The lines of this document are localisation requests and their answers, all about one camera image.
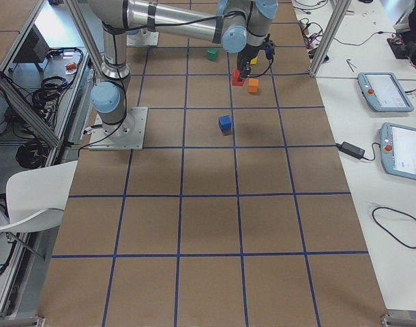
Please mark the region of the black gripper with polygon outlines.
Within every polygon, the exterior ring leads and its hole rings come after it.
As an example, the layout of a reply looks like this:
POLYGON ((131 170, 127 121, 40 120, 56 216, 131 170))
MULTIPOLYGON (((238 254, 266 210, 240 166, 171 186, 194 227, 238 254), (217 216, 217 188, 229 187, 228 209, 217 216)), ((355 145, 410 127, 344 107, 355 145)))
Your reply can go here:
POLYGON ((250 61, 258 56, 260 50, 265 49, 265 39, 259 45, 246 44, 243 50, 237 55, 237 80, 243 82, 251 73, 250 61))

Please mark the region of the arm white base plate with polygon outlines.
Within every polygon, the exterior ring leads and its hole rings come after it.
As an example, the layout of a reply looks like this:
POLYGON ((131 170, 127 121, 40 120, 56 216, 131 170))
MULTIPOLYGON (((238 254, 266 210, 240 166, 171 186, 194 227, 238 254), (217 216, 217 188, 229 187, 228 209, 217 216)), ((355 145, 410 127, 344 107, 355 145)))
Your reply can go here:
POLYGON ((157 46, 159 40, 159 33, 158 32, 151 32, 149 37, 143 38, 143 39, 137 39, 133 40, 126 37, 126 44, 128 47, 133 48, 144 48, 144 47, 150 47, 150 46, 157 46))
POLYGON ((116 126, 105 125, 91 132, 90 145, 87 147, 95 151, 142 150, 148 107, 131 107, 119 129, 111 134, 116 126))

